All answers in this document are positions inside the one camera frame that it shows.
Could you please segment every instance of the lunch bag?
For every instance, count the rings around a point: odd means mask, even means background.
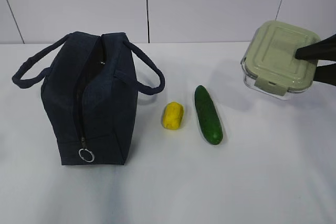
[[[38,76],[22,76],[62,46]],[[156,88],[136,79],[135,53],[160,78]],[[162,72],[125,33],[102,36],[74,32],[22,64],[12,81],[22,89],[44,78],[41,98],[54,129],[62,165],[118,164],[126,161],[135,122],[138,91],[160,93]]]

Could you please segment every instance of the yellow vegetable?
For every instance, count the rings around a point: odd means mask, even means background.
[[[183,106],[177,102],[171,102],[166,106],[163,114],[163,127],[169,130],[180,128],[183,117]]]

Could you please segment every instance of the bag handle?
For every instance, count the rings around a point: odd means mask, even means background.
[[[136,79],[130,78],[127,74],[125,74],[120,70],[116,70],[114,76],[117,77],[119,80],[125,82],[126,84],[136,88],[139,92],[143,94],[154,95],[160,93],[165,86],[165,79],[163,73],[156,67],[154,62],[139,47],[126,40],[123,43],[159,76],[160,85],[156,88],[151,88],[138,82]]]
[[[61,46],[68,38],[70,34],[64,36],[59,41],[55,42],[54,44],[46,47],[42,51],[38,52],[34,56],[28,58],[26,62],[24,62],[19,70],[13,75],[12,81],[14,84],[18,85],[21,89],[28,89],[31,86],[35,85],[36,83],[40,82],[45,76],[49,75],[51,72],[51,67],[45,68],[41,71],[41,73],[31,79],[22,80],[22,76],[30,69],[32,66],[37,63],[40,59],[42,59],[45,55],[50,53],[51,51],[55,50],[59,46]]]

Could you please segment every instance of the green cucumber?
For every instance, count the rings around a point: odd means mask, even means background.
[[[199,126],[205,139],[213,145],[219,144],[223,139],[221,121],[218,118],[214,102],[202,85],[195,90],[195,107]]]

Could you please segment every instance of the food container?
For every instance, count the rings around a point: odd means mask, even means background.
[[[242,61],[245,84],[288,100],[312,84],[317,60],[298,60],[298,48],[320,41],[308,30],[278,21],[264,23],[255,33]]]

